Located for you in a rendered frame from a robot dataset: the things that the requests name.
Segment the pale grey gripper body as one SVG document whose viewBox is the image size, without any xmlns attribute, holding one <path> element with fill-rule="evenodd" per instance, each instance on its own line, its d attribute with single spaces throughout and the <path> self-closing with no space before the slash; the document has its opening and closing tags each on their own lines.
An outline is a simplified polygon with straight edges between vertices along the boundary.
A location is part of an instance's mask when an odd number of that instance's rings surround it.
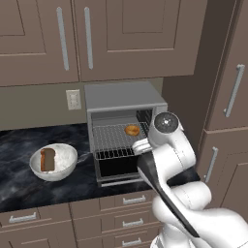
<svg viewBox="0 0 248 248">
<path fill-rule="evenodd" d="M 152 149 L 152 146 L 150 145 L 148 139 L 141 139 L 136 141 L 132 145 L 132 149 L 135 155 L 140 155 L 142 153 L 150 151 Z"/>
</svg>

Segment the round golden bread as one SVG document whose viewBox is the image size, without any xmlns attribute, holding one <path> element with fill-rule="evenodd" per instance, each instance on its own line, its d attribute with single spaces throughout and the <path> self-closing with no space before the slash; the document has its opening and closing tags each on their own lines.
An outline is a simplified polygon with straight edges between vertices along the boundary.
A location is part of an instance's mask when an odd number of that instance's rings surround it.
<svg viewBox="0 0 248 248">
<path fill-rule="evenodd" d="M 124 129 L 128 136 L 137 136 L 140 133 L 140 127 L 137 125 L 128 125 Z"/>
</svg>

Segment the dark toaster oven door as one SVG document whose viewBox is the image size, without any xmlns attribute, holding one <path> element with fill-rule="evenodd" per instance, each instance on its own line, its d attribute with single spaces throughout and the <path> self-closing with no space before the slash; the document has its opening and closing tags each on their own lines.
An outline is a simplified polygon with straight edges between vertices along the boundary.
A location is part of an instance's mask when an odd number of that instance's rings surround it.
<svg viewBox="0 0 248 248">
<path fill-rule="evenodd" d="M 137 168 L 138 156 L 131 147 L 97 150 L 94 165 L 100 187 L 142 182 Z"/>
</svg>

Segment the grey toaster oven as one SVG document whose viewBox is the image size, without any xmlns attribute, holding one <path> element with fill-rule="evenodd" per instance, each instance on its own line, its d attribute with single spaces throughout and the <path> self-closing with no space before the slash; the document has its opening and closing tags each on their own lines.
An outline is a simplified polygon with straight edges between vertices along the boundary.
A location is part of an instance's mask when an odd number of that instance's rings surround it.
<svg viewBox="0 0 248 248">
<path fill-rule="evenodd" d="M 145 122 L 150 127 L 154 115 L 168 109 L 166 101 L 148 81 L 87 84 L 84 93 L 93 161 L 95 126 Z"/>
</svg>

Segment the white bowl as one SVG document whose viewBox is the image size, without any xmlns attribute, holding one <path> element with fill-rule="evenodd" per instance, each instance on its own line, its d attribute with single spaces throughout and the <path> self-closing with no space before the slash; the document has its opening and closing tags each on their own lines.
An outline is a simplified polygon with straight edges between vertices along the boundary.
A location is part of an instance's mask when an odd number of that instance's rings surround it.
<svg viewBox="0 0 248 248">
<path fill-rule="evenodd" d="M 53 143 L 44 149 L 53 149 L 55 170 L 41 171 L 42 154 L 37 150 L 30 158 L 29 167 L 35 175 L 45 181 L 59 181 L 69 176 L 76 167 L 78 152 L 69 144 Z"/>
</svg>

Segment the brown bread slice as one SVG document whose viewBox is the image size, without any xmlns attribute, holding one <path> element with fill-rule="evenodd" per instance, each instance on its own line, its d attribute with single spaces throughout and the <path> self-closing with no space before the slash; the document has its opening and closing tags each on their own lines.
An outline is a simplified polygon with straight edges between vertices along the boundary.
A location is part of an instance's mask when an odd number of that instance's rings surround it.
<svg viewBox="0 0 248 248">
<path fill-rule="evenodd" d="M 41 171 L 55 170 L 55 150 L 52 148 L 43 148 L 41 150 Z"/>
</svg>

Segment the brown drawer front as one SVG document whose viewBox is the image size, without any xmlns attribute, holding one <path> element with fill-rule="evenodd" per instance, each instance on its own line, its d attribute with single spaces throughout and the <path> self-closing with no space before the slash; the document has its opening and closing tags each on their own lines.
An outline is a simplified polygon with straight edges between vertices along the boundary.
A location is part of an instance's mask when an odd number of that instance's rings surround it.
<svg viewBox="0 0 248 248">
<path fill-rule="evenodd" d="M 34 212 L 37 213 L 37 219 L 31 220 L 31 221 L 25 221 L 20 223 L 9 223 L 10 217 L 13 215 L 14 217 L 20 217 L 25 215 L 31 215 Z M 35 222 L 38 222 L 41 220 L 41 216 L 39 213 L 39 210 L 37 207 L 29 208 L 29 209 L 22 209 L 22 210 L 16 210 L 16 211 L 9 211 L 9 212 L 2 212 L 0 213 L 0 229 L 6 229 L 6 228 L 13 228 L 18 226 L 28 226 Z"/>
<path fill-rule="evenodd" d="M 134 222 L 138 221 L 140 218 L 143 220 L 143 225 L 130 228 L 143 227 L 144 225 L 157 221 L 150 208 L 133 212 L 117 212 L 108 215 L 76 219 L 74 225 L 76 228 L 77 240 L 100 236 L 105 232 L 129 229 L 123 228 L 122 222 Z"/>
<path fill-rule="evenodd" d="M 149 248 L 151 241 L 159 234 L 159 227 L 146 230 L 132 231 L 113 234 L 104 237 L 84 239 L 77 243 L 78 248 Z M 122 240 L 125 242 L 141 239 L 142 244 L 122 247 Z"/>
<path fill-rule="evenodd" d="M 145 195 L 146 201 L 133 204 L 123 204 L 123 198 L 134 199 Z M 135 208 L 149 206 L 152 202 L 154 193 L 151 190 L 139 191 L 128 194 L 121 194 L 98 199 L 74 201 L 70 203 L 74 219 L 97 216 L 104 213 L 111 213 L 116 210 L 131 210 Z"/>
</svg>

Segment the brown tall cabinet door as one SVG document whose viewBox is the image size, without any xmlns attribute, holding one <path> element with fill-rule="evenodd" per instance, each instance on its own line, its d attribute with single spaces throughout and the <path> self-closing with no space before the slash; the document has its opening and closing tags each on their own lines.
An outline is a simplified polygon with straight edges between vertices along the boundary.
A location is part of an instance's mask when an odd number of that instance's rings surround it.
<svg viewBox="0 0 248 248">
<path fill-rule="evenodd" d="M 208 208 L 228 208 L 248 222 L 248 128 L 204 132 L 197 165 L 203 182 L 213 146 L 219 151 L 206 183 L 212 194 Z"/>
<path fill-rule="evenodd" d="M 232 94 L 238 64 L 245 65 L 229 117 L 224 114 Z M 218 69 L 208 116 L 207 131 L 248 126 L 248 0 L 237 0 Z"/>
</svg>

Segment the brown base cupboard door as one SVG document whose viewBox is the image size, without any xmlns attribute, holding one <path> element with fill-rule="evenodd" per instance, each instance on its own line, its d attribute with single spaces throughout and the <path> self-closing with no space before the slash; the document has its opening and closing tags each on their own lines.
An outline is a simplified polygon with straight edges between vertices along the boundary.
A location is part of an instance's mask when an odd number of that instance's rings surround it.
<svg viewBox="0 0 248 248">
<path fill-rule="evenodd" d="M 77 248 L 72 222 L 0 233 L 0 248 Z"/>
</svg>

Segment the white wall outlet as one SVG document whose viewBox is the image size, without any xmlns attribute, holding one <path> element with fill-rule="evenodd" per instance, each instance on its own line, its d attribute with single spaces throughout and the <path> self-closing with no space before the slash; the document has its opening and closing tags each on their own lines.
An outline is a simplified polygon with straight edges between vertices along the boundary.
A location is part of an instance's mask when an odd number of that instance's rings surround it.
<svg viewBox="0 0 248 248">
<path fill-rule="evenodd" d="M 78 89 L 67 90 L 66 95 L 69 110 L 81 109 L 80 91 Z"/>
</svg>

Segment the brown wall cupboard door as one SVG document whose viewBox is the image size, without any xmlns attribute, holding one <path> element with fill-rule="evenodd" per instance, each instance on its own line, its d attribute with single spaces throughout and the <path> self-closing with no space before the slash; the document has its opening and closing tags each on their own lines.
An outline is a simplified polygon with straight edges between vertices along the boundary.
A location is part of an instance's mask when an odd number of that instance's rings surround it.
<svg viewBox="0 0 248 248">
<path fill-rule="evenodd" d="M 63 11 L 69 71 L 63 64 L 57 7 Z M 77 80 L 72 0 L 0 0 L 0 86 Z"/>
<path fill-rule="evenodd" d="M 188 76 L 208 0 L 74 0 L 83 81 Z M 84 8 L 90 9 L 93 70 Z"/>
</svg>

